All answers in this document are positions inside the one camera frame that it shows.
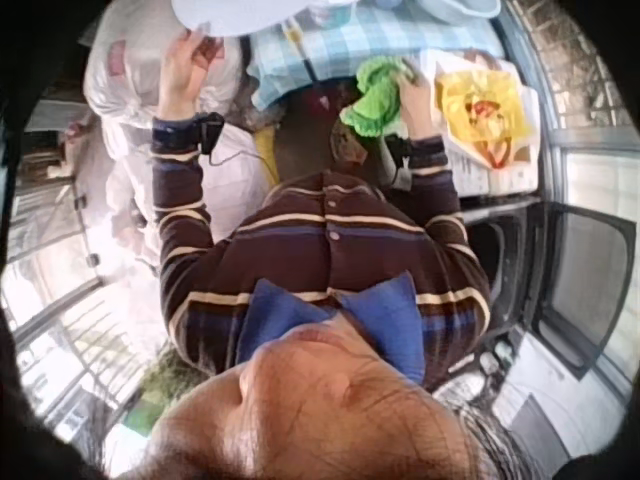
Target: blue checkered tablecloth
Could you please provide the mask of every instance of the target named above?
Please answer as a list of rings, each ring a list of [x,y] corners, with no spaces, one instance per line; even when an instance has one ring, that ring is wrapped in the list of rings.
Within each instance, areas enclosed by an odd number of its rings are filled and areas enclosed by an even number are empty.
[[[422,10],[415,0],[405,0],[394,10],[382,10],[362,1],[356,5],[351,22],[330,30],[315,26],[308,12],[297,18],[320,80],[353,76],[364,60],[376,55],[415,55],[424,48],[477,48],[504,57],[502,44],[489,21],[445,25]],[[280,26],[253,34],[251,49],[253,58],[247,73],[260,81],[252,97],[259,110],[311,83],[300,56]]]

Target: wrist strap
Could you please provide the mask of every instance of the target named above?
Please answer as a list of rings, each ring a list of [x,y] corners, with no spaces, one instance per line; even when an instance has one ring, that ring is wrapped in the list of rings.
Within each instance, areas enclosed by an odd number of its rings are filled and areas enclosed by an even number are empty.
[[[198,150],[202,117],[202,115],[195,115],[187,120],[179,121],[154,118],[151,151],[159,154],[179,154]]]

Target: green cloth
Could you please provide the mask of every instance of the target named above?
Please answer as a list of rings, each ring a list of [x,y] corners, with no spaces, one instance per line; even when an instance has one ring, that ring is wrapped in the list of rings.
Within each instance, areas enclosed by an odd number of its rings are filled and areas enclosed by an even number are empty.
[[[398,73],[413,77],[411,69],[397,57],[375,57],[360,65],[356,78],[363,96],[340,112],[342,123],[362,137],[382,135],[400,113],[400,92],[394,79]]]

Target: blue collar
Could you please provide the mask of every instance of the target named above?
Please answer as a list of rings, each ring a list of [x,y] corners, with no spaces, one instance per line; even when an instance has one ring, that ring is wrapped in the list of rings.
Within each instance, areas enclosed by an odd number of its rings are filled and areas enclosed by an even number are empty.
[[[340,295],[342,308],[358,319],[380,356],[416,383],[425,372],[422,319],[409,273],[353,295]],[[236,364],[251,358],[263,343],[294,327],[329,320],[333,308],[306,303],[266,279],[259,280],[238,338]]]

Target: brown striped sweater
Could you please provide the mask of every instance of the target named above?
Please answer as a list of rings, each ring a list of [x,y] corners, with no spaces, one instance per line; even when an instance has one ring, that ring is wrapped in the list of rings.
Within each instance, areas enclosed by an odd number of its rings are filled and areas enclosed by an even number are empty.
[[[163,122],[154,128],[166,133]],[[276,187],[258,213],[215,245],[197,152],[170,143],[153,147],[162,305],[172,341],[197,367],[220,373],[233,366],[262,278],[335,307],[337,292],[359,292],[408,271],[424,323],[426,386],[485,331],[488,282],[467,243],[441,139],[409,145],[410,192],[385,197],[358,178],[318,173]]]

